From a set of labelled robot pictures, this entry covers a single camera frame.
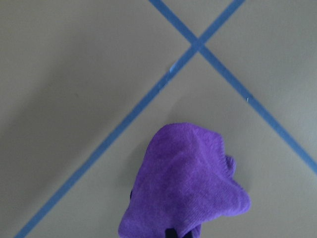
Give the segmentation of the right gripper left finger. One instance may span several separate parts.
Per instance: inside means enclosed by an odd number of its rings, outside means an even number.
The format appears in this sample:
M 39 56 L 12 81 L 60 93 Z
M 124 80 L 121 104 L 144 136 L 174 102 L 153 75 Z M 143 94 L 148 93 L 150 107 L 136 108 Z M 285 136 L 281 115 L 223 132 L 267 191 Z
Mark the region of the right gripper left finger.
M 177 238 L 177 231 L 173 228 L 165 230 L 165 238 Z

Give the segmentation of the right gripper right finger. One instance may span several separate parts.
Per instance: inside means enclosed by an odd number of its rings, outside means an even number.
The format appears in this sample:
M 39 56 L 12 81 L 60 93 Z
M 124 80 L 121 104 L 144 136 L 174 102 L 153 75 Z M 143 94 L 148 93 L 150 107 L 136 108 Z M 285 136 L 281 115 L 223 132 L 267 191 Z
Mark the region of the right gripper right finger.
M 189 231 L 189 232 L 184 236 L 184 238 L 193 238 L 192 232 Z

